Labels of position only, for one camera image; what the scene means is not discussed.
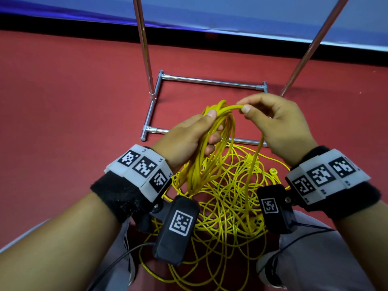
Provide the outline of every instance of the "chrome metal pole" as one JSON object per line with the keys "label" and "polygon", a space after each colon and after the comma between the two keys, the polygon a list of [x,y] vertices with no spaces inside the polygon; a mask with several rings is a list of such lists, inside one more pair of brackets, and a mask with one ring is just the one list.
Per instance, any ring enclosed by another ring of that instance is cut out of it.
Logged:
{"label": "chrome metal pole", "polygon": [[[145,129],[147,130],[148,133],[153,133],[153,134],[167,134],[169,132],[169,130],[159,129],[156,127],[146,127]],[[260,141],[240,139],[240,138],[234,138],[234,142],[236,144],[257,145],[257,146],[260,144]],[[266,142],[264,142],[263,147],[268,147]]]}
{"label": "chrome metal pole", "polygon": [[168,74],[163,74],[162,78],[167,80],[167,81],[180,81],[180,82],[195,83],[195,84],[211,84],[213,86],[234,87],[234,88],[260,90],[260,91],[267,91],[267,89],[268,89],[266,82],[264,82],[263,85],[240,84],[240,83],[229,83],[229,82],[225,82],[225,81],[212,81],[212,80],[208,80],[208,79],[184,78],[181,76],[171,76]]}
{"label": "chrome metal pole", "polygon": [[322,25],[321,29],[319,30],[316,37],[314,38],[313,42],[308,47],[307,52],[305,53],[303,58],[298,63],[298,66],[295,68],[295,70],[292,73],[291,77],[289,78],[288,82],[284,86],[282,92],[280,92],[281,97],[284,96],[284,94],[287,92],[287,90],[295,82],[299,73],[302,71],[302,69],[305,67],[306,63],[308,62],[308,60],[314,54],[315,50],[318,48],[319,44],[322,42],[325,35],[329,31],[329,29],[331,28],[333,23],[336,21],[338,15],[341,13],[342,9],[345,7],[347,2],[348,2],[348,0],[338,0],[337,4],[334,6],[333,10],[330,12],[329,16],[327,17],[325,23]]}
{"label": "chrome metal pole", "polygon": [[145,72],[147,74],[149,94],[151,95],[151,100],[154,101],[156,99],[156,96],[155,96],[154,81],[152,79],[151,62],[149,60],[148,43],[147,43],[147,36],[146,36],[146,28],[144,25],[142,1],[133,0],[133,7],[135,8],[135,15],[136,15],[136,21],[137,21],[137,28],[139,30],[140,44],[142,45],[143,59],[144,59]]}
{"label": "chrome metal pole", "polygon": [[156,86],[155,86],[154,99],[151,100],[151,103],[149,105],[148,112],[147,112],[147,117],[145,118],[145,122],[144,122],[144,125],[143,125],[142,134],[140,136],[140,140],[142,140],[143,142],[147,138],[147,132],[149,132],[147,127],[149,126],[149,124],[151,122],[152,114],[154,112],[156,101],[158,99],[160,85],[162,83],[162,75],[163,75],[163,70],[159,71],[158,80],[156,81]]}

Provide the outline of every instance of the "person's right hand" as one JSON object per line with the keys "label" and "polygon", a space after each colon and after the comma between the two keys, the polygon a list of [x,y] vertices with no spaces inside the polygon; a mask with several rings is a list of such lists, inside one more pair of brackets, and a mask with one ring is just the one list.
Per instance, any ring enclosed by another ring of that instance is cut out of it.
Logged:
{"label": "person's right hand", "polygon": [[236,104],[244,105],[241,111],[245,118],[260,129],[271,151],[289,166],[297,165],[303,156],[318,146],[295,102],[260,93],[245,97]]}

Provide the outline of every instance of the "black baseboard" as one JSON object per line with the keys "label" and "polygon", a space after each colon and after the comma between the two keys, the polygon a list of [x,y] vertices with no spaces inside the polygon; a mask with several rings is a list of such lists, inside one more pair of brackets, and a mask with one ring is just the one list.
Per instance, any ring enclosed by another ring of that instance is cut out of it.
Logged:
{"label": "black baseboard", "polygon": [[[0,14],[0,29],[139,43],[137,27],[134,25]],[[147,39],[150,44],[292,58],[301,58],[308,48],[307,43],[156,27],[147,27]],[[312,58],[388,66],[386,52],[338,46],[320,45]]]}

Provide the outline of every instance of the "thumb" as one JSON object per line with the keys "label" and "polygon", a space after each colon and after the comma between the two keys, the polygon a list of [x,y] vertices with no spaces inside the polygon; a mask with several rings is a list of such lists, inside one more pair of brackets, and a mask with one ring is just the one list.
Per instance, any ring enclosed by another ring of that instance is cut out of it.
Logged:
{"label": "thumb", "polygon": [[241,111],[244,113],[245,117],[252,121],[256,127],[262,133],[266,133],[268,131],[268,125],[272,119],[266,116],[263,112],[253,107],[252,105],[246,104],[241,108]]}
{"label": "thumb", "polygon": [[216,118],[216,110],[210,109],[205,116],[201,117],[189,127],[190,134],[196,139],[199,139],[211,128]]}

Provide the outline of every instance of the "person's right arm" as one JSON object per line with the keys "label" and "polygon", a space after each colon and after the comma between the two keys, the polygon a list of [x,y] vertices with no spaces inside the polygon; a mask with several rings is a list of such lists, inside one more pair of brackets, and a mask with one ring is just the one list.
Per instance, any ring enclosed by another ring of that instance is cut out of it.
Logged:
{"label": "person's right arm", "polygon": [[[268,147],[295,166],[318,144],[296,103],[261,93],[239,102],[264,134]],[[378,202],[334,224],[377,290],[388,290],[388,205]]]}

